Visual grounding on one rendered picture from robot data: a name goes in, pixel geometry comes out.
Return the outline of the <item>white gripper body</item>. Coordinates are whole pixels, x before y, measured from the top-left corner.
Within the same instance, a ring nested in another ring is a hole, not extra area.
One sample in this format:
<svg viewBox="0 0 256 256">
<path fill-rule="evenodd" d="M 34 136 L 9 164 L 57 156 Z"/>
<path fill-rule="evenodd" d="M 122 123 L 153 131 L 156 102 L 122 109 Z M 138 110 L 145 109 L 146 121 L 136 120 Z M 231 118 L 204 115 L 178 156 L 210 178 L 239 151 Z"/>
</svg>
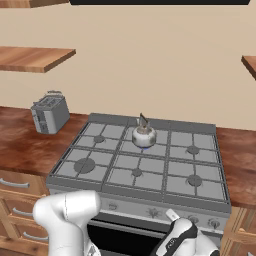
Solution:
<svg viewBox="0 0 256 256">
<path fill-rule="evenodd" d="M 171 220 L 171 221 L 175 221 L 177 219 L 180 218 L 180 216 L 172 209 L 168 209 L 166 211 L 166 216 Z"/>
</svg>

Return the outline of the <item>silver kettle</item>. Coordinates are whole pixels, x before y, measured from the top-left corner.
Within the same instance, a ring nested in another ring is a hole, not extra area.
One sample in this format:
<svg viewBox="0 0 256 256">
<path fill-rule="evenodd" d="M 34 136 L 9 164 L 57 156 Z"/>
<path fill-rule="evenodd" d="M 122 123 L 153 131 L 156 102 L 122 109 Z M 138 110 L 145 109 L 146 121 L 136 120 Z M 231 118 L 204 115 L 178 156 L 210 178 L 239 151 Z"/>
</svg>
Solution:
<svg viewBox="0 0 256 256">
<path fill-rule="evenodd" d="M 132 132 L 132 142 L 139 148 L 150 148 L 156 143 L 157 132 L 150 126 L 149 120 L 140 114 L 137 126 Z"/>
</svg>

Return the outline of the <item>black oven door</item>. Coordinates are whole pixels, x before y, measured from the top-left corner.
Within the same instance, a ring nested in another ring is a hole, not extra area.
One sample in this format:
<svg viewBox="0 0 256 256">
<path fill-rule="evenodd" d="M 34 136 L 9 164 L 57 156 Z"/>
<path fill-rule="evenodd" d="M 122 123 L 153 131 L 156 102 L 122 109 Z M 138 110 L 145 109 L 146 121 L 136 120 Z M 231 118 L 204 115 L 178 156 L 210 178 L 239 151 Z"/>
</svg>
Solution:
<svg viewBox="0 0 256 256">
<path fill-rule="evenodd" d="M 169 221 L 161 223 L 134 218 L 121 218 L 118 219 L 117 222 L 103 220 L 97 221 L 134 228 L 142 228 L 156 232 L 164 232 L 165 234 L 170 228 Z M 156 238 L 92 225 L 88 225 L 88 233 L 91 240 L 98 246 L 99 249 L 102 250 L 104 256 L 106 256 L 108 252 L 113 252 L 116 255 L 122 254 L 126 256 L 149 256 L 156 245 L 164 237 Z"/>
</svg>

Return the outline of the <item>grey stove with oven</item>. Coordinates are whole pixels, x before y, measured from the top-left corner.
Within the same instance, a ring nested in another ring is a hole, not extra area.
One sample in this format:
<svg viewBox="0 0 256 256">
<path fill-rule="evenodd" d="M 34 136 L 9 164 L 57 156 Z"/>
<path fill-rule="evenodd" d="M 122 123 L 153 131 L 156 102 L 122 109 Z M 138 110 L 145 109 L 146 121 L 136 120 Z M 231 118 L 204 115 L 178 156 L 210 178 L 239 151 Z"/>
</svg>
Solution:
<svg viewBox="0 0 256 256">
<path fill-rule="evenodd" d="M 139 148 L 132 142 L 137 118 L 90 114 L 47 176 L 49 191 L 97 191 L 102 209 L 96 220 L 163 223 L 169 221 L 168 209 L 183 218 L 196 216 L 198 229 L 219 244 L 231 202 L 215 126 L 159 119 L 150 125 L 157 132 L 156 143 Z M 111 202 L 118 205 L 117 210 L 109 210 Z M 161 215 L 150 217 L 149 208 Z M 220 226 L 209 226 L 210 219 L 218 220 Z"/>
</svg>

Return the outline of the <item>wooden cupboard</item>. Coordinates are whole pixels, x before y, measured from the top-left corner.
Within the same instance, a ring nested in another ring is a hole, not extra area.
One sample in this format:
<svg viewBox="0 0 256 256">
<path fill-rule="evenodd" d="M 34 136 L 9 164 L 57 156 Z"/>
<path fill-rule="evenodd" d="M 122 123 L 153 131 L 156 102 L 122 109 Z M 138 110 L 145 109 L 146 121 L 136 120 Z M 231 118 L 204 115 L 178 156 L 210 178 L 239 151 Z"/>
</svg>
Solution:
<svg viewBox="0 0 256 256">
<path fill-rule="evenodd" d="M 233 207 L 221 241 L 220 256 L 256 256 L 256 210 Z"/>
</svg>

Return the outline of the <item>wooden drawer front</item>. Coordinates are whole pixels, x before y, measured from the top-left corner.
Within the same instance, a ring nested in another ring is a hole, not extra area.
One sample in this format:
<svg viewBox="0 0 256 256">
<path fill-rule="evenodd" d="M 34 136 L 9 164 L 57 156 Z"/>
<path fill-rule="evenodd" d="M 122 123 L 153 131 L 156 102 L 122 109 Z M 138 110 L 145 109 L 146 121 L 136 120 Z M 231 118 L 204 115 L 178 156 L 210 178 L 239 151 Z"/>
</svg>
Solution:
<svg viewBox="0 0 256 256">
<path fill-rule="evenodd" d="M 8 219 L 11 222 L 16 223 L 16 224 L 38 225 L 34 221 L 34 218 L 18 215 L 18 214 L 13 213 L 13 211 L 12 211 L 12 209 L 15 207 L 16 209 L 18 209 L 20 211 L 32 213 L 33 207 L 34 207 L 34 204 L 36 201 L 37 201 L 37 199 L 34 197 L 0 198 L 0 203 L 3 206 L 4 212 L 7 214 Z"/>
<path fill-rule="evenodd" d="M 46 237 L 48 236 L 47 231 L 38 226 L 32 224 L 16 224 L 9 222 L 7 224 L 7 233 L 10 238 L 15 242 L 24 242 L 26 245 L 36 248 L 38 246 L 47 246 L 48 242 L 34 241 L 23 236 L 23 232 L 27 232 L 33 236 Z"/>
<path fill-rule="evenodd" d="M 46 187 L 45 178 L 37 175 L 24 174 L 19 172 L 0 170 L 0 178 L 14 183 L 29 183 L 29 188 L 15 188 L 2 185 L 0 190 L 33 195 L 37 197 L 47 196 L 49 191 Z"/>
</svg>

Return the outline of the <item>grey toaster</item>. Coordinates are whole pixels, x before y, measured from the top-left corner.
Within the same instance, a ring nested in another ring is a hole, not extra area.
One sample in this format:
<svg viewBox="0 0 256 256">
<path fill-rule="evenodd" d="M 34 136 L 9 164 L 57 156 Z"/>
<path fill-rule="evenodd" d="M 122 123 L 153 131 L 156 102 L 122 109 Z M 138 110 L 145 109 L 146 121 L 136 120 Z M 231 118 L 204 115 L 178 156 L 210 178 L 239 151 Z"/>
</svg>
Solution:
<svg viewBox="0 0 256 256">
<path fill-rule="evenodd" d="M 35 128 L 41 134 L 57 134 L 70 119 L 65 96 L 50 90 L 31 107 Z"/>
</svg>

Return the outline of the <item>black range hood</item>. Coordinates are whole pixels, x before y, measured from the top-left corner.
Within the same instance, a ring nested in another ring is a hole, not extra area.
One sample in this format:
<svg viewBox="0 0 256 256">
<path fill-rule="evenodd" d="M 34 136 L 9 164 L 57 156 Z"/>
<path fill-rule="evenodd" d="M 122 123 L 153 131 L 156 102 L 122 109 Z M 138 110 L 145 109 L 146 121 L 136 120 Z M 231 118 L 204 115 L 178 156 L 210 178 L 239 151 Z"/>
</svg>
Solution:
<svg viewBox="0 0 256 256">
<path fill-rule="evenodd" d="M 249 5 L 251 0 L 69 0 L 71 5 Z"/>
</svg>

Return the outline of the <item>wooden wall shelf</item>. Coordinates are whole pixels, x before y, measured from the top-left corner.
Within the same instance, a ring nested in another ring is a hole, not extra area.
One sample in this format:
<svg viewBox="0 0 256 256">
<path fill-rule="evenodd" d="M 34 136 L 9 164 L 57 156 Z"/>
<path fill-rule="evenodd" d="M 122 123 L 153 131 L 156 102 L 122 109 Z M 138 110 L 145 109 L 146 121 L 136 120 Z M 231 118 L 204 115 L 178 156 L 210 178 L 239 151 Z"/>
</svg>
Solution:
<svg viewBox="0 0 256 256">
<path fill-rule="evenodd" d="M 243 56 L 241 61 L 249 73 L 256 80 L 256 56 Z"/>
<path fill-rule="evenodd" d="M 75 54 L 75 49 L 0 46 L 0 70 L 46 73 Z"/>
<path fill-rule="evenodd" d="M 37 8 L 69 3 L 69 0 L 0 0 L 0 8 Z"/>
</svg>

